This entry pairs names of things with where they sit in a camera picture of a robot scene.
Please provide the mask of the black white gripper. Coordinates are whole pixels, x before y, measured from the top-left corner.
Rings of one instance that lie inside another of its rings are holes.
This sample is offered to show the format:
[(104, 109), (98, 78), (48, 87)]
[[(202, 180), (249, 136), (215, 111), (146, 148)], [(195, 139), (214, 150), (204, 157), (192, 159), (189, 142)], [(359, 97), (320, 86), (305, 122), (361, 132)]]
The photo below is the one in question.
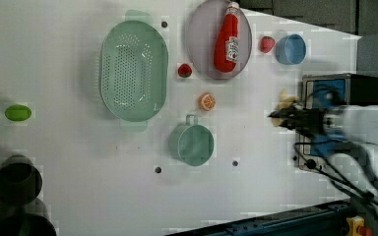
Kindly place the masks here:
[(275, 110), (269, 114), (270, 118), (289, 119), (297, 117), (295, 120), (283, 120), (281, 127), (289, 130), (297, 130), (306, 137), (315, 137), (324, 134), (323, 118), (325, 111), (320, 109), (305, 109), (297, 103), (286, 108)]

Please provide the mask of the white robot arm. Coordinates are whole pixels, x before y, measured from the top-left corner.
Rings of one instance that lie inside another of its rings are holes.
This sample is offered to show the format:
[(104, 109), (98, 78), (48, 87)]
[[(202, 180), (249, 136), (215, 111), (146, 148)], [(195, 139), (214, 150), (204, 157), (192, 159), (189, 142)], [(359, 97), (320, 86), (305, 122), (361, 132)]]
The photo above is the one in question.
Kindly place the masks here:
[(330, 179), (378, 198), (378, 105), (308, 109), (295, 102), (269, 117), (276, 127), (310, 140)]

